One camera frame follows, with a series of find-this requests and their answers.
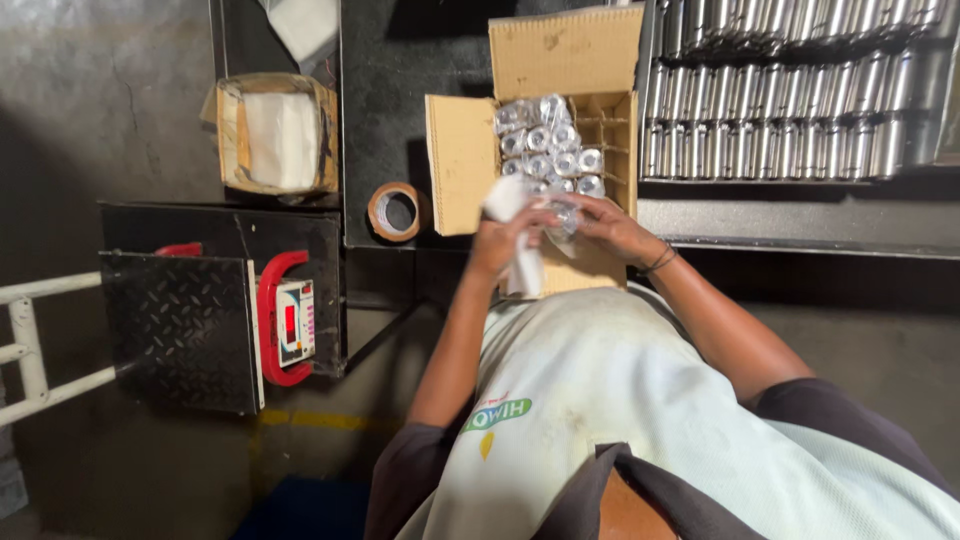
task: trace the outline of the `wrist band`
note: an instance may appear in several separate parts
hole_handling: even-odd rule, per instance
[[[666,249],[663,250],[663,253],[660,254],[659,257],[657,257],[657,260],[655,260],[650,266],[639,269],[641,276],[646,276],[655,270],[660,270],[662,267],[670,264],[674,258],[677,258],[677,250],[674,249],[669,242],[664,243],[666,243]]]

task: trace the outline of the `white cloth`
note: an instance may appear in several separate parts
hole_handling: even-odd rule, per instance
[[[477,395],[439,487],[398,538],[529,538],[595,445],[619,441],[768,538],[960,538],[960,503],[854,444],[757,418],[670,322],[619,290],[495,307]]]

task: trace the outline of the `cardboard box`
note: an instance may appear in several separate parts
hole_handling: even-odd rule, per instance
[[[587,8],[546,16],[493,19],[490,50],[495,99],[426,96],[427,150],[434,228],[447,236],[476,231],[480,206],[500,176],[493,113],[501,103],[559,93],[567,98],[585,148],[604,153],[607,196],[636,218],[634,80],[643,6]],[[622,261],[589,242],[567,258],[542,249],[541,296],[626,287]]]
[[[300,92],[317,104],[317,174],[304,191],[254,182],[250,176],[250,141],[244,95]],[[217,81],[217,143],[220,178],[228,187],[265,195],[286,195],[339,190],[337,94],[311,77],[293,73],[251,73]]]

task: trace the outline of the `black table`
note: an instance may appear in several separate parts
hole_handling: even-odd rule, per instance
[[[431,196],[424,94],[492,97],[487,21],[603,4],[591,0],[349,0],[341,4],[344,229],[347,247],[466,249],[432,230],[377,236],[367,203],[388,182]]]

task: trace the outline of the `brown packing tape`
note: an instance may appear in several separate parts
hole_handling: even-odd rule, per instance
[[[395,197],[404,197],[413,203],[413,219],[404,231],[392,225],[387,219],[387,205]],[[390,182],[377,189],[367,203],[367,216],[370,218],[373,230],[392,242],[405,242],[416,236],[421,229],[430,229],[433,223],[430,202],[415,187],[403,182]]]

